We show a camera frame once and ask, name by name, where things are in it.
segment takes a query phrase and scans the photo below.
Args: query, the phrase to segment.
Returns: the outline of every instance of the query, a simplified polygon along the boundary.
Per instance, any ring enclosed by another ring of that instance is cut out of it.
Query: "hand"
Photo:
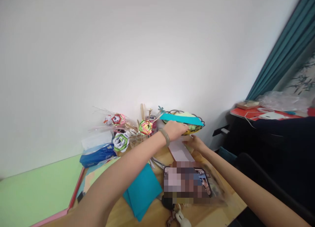
[[[197,137],[196,135],[191,135],[192,139],[189,141],[183,141],[183,144],[202,152],[205,149],[208,149],[208,147],[203,143],[203,141]]]
[[[189,129],[189,126],[176,121],[169,121],[163,129],[170,138],[170,141],[174,141],[178,139],[184,132],[186,132]]]

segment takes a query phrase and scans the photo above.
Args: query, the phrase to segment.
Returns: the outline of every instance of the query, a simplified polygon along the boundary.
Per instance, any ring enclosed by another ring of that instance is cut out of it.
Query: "forearm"
[[[165,144],[163,134],[157,132],[105,170],[75,210],[72,218],[75,224],[77,226],[103,225],[116,201],[142,171],[149,159]]]
[[[266,226],[309,226],[279,199],[234,168],[215,152],[205,148],[202,149],[201,154],[216,168]]]

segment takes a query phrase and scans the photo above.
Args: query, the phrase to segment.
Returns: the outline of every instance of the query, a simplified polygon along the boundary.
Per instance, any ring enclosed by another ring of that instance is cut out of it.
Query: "green cutting mat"
[[[80,156],[0,181],[0,225],[30,226],[66,209],[82,169]]]

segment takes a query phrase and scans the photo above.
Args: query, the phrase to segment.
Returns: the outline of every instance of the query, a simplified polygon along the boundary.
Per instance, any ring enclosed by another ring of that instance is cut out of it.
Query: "paper rose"
[[[152,132],[152,123],[148,120],[142,120],[139,131],[144,135],[149,135]]]
[[[115,114],[112,117],[114,125],[123,125],[126,121],[126,117],[123,114]]]
[[[127,133],[117,133],[113,139],[114,150],[125,152],[129,145],[129,136]]]

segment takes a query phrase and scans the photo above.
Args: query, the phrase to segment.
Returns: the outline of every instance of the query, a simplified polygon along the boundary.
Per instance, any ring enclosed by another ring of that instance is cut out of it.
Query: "bracelet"
[[[170,138],[169,138],[168,134],[162,128],[160,128],[159,131],[164,135],[165,140],[166,140],[166,146],[168,147],[170,145]]]

